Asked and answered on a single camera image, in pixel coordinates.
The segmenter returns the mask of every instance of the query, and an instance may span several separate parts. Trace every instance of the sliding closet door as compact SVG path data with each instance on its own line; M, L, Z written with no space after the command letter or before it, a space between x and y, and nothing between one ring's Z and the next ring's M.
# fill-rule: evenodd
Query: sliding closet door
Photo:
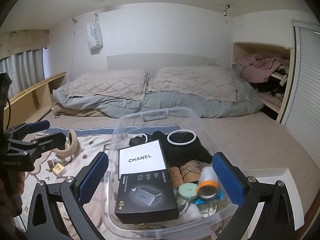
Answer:
M301 23L294 26L295 72L281 123L320 167L320 28Z

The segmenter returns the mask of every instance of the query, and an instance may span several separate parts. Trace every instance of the pink clothing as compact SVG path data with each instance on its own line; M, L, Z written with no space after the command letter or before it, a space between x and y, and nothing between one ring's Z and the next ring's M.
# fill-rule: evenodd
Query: pink clothing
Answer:
M252 54L239 60L235 70L240 73L242 79L249 83L262 83L268 81L270 75L280 65L289 65L289 60L282 56L263 58L258 54Z

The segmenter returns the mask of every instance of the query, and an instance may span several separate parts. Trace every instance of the curtain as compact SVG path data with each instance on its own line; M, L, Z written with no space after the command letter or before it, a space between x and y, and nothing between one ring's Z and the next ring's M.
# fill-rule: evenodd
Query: curtain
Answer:
M48 30L0 32L0 59L29 50L47 48L48 42Z
M8 98L44 80L42 49L18 53L0 61L0 72L6 72L12 80Z

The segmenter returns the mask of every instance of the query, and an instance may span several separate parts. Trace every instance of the gray comforter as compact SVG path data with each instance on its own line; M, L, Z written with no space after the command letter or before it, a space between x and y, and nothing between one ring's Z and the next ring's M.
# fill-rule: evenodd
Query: gray comforter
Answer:
M176 92L148 93L144 100L127 100L108 96L66 97L68 82L53 91L55 100L67 108L85 110L89 108L104 112L112 118L120 118L126 114L154 109L184 106L194 110L200 117L231 117L253 114L262 108L262 103L254 89L230 71L236 89L236 102L206 100L199 96L191 96Z

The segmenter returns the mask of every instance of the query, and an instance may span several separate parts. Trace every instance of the pillow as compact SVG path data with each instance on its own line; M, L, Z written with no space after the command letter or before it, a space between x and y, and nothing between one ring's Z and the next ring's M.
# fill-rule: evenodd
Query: pillow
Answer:
M73 81L66 97L103 95L116 98L143 100L149 73L142 69L95 70Z
M178 92L207 100L236 102L236 90L230 74L214 66L164 67L156 74L149 91Z

